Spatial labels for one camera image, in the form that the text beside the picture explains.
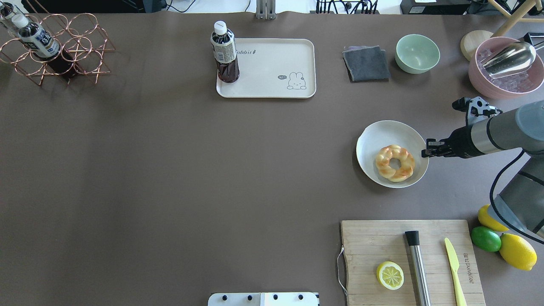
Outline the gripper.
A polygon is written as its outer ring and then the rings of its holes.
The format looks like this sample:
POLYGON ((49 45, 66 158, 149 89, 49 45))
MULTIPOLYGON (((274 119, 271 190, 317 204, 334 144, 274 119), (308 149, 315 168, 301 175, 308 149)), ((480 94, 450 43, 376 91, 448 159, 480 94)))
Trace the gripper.
POLYGON ((435 138, 427 138, 425 149, 422 150, 422 158, 443 156, 467 159, 473 157, 473 142, 470 132, 470 127, 461 127, 454 130, 448 138, 443 138, 440 141, 435 138))

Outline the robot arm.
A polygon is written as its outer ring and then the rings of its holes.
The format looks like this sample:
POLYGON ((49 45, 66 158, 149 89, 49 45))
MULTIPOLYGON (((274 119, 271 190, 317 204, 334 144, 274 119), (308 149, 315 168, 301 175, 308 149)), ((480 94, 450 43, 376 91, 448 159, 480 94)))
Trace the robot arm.
POLYGON ((533 102, 503 113, 481 97, 463 97, 452 107, 466 114, 465 127, 448 138, 427 139, 423 158, 444 156, 463 159, 521 148, 528 161, 494 194, 490 190, 491 216, 501 224, 536 242, 543 242, 544 217, 544 120, 543 102, 533 102))

